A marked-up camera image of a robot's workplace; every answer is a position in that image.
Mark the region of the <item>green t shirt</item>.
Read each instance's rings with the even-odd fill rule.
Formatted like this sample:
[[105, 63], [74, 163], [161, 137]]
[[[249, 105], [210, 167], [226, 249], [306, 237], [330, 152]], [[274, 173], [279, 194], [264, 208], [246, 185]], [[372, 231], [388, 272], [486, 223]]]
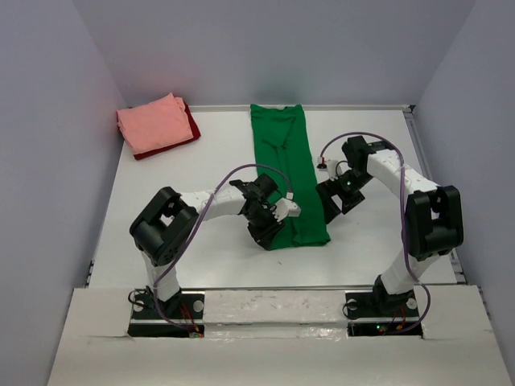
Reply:
[[284, 220], [284, 228], [274, 238], [271, 248], [319, 247], [330, 240], [323, 216], [323, 205], [315, 189], [317, 179], [307, 136], [307, 126], [301, 105], [283, 109], [250, 106], [253, 130], [254, 157], [257, 164], [272, 166], [288, 177], [260, 168], [278, 185], [279, 193], [272, 202], [288, 191], [301, 213], [296, 218]]

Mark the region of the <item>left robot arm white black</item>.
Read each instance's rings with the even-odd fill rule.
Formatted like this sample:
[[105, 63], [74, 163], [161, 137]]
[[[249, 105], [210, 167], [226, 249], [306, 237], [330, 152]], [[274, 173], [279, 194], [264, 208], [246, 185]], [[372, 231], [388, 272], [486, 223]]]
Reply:
[[232, 180], [213, 191], [179, 193], [171, 187], [160, 189], [130, 225], [136, 248], [146, 266], [150, 307], [159, 317], [170, 318], [179, 307], [181, 288], [176, 264], [203, 222], [222, 216], [243, 216], [254, 242], [270, 250], [274, 239], [296, 217], [301, 208], [294, 194], [271, 203], [278, 185], [267, 174], [254, 181]]

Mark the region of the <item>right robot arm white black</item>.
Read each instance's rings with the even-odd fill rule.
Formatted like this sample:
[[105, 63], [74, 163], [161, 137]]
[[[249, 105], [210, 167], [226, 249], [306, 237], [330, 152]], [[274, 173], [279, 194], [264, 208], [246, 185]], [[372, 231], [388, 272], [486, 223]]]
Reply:
[[351, 320], [387, 318], [407, 309], [423, 273], [464, 241], [459, 190], [427, 179], [406, 163], [392, 142], [377, 134], [369, 142], [369, 136], [365, 132], [342, 135], [345, 169], [324, 155], [317, 162], [318, 170], [328, 174], [316, 187], [327, 223], [362, 203], [362, 189], [374, 179], [399, 201], [401, 252], [370, 292], [347, 296], [344, 312]]

